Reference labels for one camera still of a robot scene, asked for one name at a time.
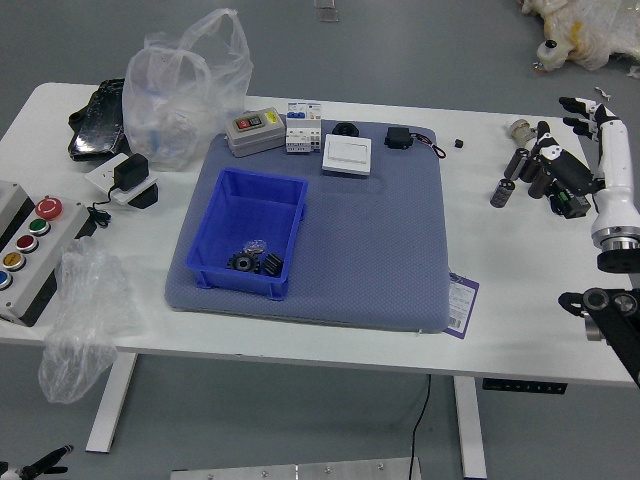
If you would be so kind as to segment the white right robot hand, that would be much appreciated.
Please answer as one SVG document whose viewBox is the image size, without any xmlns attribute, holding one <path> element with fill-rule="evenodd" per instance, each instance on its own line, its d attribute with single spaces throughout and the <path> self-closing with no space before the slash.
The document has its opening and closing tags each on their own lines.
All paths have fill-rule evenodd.
<svg viewBox="0 0 640 480">
<path fill-rule="evenodd" d="M 599 144 L 597 168 L 592 171 L 551 135 L 541 121 L 533 155 L 543 171 L 576 196 L 590 194 L 597 218 L 591 238 L 603 251 L 635 250 L 639 247 L 639 212 L 634 205 L 634 180 L 628 130 L 604 104 L 579 97 L 561 97 L 570 112 L 563 122 L 577 135 Z"/>
</svg>

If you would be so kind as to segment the black-white left robot hand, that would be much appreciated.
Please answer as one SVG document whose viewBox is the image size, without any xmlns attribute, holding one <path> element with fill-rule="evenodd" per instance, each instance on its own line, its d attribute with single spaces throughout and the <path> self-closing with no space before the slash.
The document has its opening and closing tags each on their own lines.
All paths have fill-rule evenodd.
<svg viewBox="0 0 640 480">
<path fill-rule="evenodd" d="M 59 462 L 71 452 L 74 446 L 71 444 L 57 448 L 44 457 L 36 460 L 30 465 L 23 467 L 12 467 L 8 462 L 1 462 L 2 479 L 36 479 L 41 475 L 58 475 L 68 472 L 66 466 L 59 465 Z"/>
</svg>

